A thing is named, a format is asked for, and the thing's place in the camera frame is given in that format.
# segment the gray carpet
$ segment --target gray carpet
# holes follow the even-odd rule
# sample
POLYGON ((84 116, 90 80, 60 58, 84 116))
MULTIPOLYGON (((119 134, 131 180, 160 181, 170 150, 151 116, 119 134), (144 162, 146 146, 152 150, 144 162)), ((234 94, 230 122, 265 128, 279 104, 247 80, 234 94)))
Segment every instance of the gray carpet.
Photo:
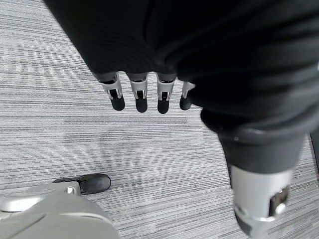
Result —
MULTIPOLYGON (((0 0, 0 197, 59 177, 107 173, 88 198, 109 212, 123 239, 240 239, 218 139, 200 109, 140 114, 125 74, 126 108, 110 101, 39 0, 0 0)), ((269 239, 319 238, 319 188, 308 139, 288 210, 269 239)))

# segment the robotic hand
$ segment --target robotic hand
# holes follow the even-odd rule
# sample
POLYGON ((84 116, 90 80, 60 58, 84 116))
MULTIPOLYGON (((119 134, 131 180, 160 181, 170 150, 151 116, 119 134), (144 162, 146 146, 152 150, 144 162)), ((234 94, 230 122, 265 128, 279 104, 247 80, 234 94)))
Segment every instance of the robotic hand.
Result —
POLYGON ((84 61, 124 107, 117 71, 137 108, 158 74, 161 113, 174 73, 181 108, 203 107, 219 136, 241 229, 262 234, 286 207, 307 132, 319 124, 318 0, 44 0, 84 61))

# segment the striped carpet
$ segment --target striped carpet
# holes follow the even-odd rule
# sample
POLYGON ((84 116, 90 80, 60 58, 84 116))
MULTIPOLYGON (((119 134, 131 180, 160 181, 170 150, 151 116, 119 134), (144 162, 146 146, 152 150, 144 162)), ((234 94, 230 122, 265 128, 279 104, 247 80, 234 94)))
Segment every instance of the striped carpet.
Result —
MULTIPOLYGON (((138 113, 120 74, 126 108, 112 109, 60 26, 39 0, 0 0, 0 197, 60 177, 107 173, 89 195, 123 239, 245 239, 232 211, 224 155, 200 121, 179 109, 176 82, 166 115, 138 113)), ((308 138, 288 210, 265 238, 319 238, 318 174, 308 138)))

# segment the black fingertip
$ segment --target black fingertip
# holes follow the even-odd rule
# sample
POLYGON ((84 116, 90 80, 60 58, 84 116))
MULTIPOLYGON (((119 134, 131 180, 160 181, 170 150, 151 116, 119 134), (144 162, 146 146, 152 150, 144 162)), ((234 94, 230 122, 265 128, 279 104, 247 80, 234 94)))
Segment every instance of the black fingertip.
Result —
POLYGON ((180 101, 179 101, 179 107, 183 110, 186 111, 191 107, 191 101, 188 97, 186 97, 186 99, 181 96, 180 97, 180 101))
POLYGON ((112 106, 116 111, 121 111, 125 107, 125 102, 124 102, 124 97, 122 96, 121 98, 116 98, 114 97, 112 100, 112 106))
POLYGON ((161 114, 165 114, 168 111, 169 101, 163 100, 158 102, 158 111, 161 114))
POLYGON ((148 101, 146 98, 138 99, 138 100, 135 99, 135 103, 136 103, 136 109, 140 113, 144 113, 148 109, 148 101))

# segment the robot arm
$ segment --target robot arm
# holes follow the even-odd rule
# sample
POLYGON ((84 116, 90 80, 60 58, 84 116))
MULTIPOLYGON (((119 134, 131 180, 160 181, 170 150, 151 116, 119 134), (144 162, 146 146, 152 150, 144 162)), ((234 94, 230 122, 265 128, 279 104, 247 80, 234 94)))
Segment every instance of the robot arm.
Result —
MULTIPOLYGON (((319 1, 45 3, 100 82, 116 71, 177 72, 181 108, 203 107, 219 136, 239 226, 263 233, 284 210, 304 137, 319 124, 319 1)), ((162 101, 173 81, 159 83, 169 88, 162 101)))

